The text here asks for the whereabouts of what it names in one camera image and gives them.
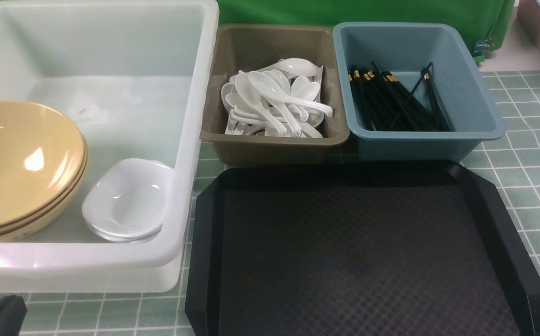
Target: bowl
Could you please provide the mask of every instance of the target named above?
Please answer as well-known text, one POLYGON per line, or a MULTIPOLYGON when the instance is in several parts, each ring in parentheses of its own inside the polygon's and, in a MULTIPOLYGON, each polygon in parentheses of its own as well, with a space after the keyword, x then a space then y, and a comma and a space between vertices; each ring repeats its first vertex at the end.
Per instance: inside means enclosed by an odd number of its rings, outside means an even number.
POLYGON ((0 227, 57 198, 85 155, 71 119, 46 106, 0 101, 0 227))
POLYGON ((44 206, 30 215, 14 221, 8 225, 0 227, 0 241, 14 240, 16 238, 22 238, 28 236, 31 233, 37 232, 45 228, 51 223, 59 213, 61 213, 69 202, 73 200, 77 193, 77 190, 81 187, 81 183, 84 180, 87 166, 89 163, 89 153, 87 151, 87 143, 85 143, 85 156, 83 164, 79 170, 79 173, 75 176, 69 187, 57 196, 52 202, 44 206), (25 230, 25 227, 31 227, 32 230, 25 230))

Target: white plastic tub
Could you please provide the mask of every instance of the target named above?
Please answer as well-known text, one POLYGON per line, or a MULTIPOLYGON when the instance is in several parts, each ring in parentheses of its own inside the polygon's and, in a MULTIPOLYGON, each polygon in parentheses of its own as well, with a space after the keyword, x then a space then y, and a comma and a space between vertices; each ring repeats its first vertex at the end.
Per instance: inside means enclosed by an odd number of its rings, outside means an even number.
POLYGON ((178 281, 206 86, 218 25, 213 0, 0 2, 0 99, 70 116, 91 162, 76 199, 24 241, 0 243, 0 292, 163 292, 178 281), (106 243, 80 207, 131 157, 175 169, 157 238, 106 243))

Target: chopsticks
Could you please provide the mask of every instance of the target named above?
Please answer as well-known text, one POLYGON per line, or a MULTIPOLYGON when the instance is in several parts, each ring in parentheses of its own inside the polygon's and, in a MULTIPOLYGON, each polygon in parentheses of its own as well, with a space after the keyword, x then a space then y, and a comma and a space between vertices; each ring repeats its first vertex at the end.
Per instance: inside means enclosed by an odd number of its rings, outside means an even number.
POLYGON ((353 100, 364 128, 376 131, 450 132, 438 102, 433 82, 433 64, 421 70, 421 76, 409 92, 390 71, 381 71, 371 62, 373 71, 351 68, 349 82, 353 100), (424 83, 429 109, 419 102, 415 92, 424 83))

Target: textured tray surface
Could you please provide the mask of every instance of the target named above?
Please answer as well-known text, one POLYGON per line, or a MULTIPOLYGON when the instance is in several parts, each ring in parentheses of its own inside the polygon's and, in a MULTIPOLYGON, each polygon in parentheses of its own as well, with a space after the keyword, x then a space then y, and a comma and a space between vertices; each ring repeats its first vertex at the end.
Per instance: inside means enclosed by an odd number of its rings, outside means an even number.
POLYGON ((224 202, 221 336, 518 335, 454 185, 224 202))

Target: small white bowl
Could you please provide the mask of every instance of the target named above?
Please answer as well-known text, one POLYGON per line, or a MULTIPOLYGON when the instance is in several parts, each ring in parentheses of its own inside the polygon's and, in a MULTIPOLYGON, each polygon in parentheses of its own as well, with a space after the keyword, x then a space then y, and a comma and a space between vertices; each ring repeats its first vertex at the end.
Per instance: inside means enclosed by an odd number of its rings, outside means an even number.
POLYGON ((82 213, 90 229, 115 243, 157 234, 169 208, 173 172, 161 162, 144 159, 112 166, 84 200, 82 213))

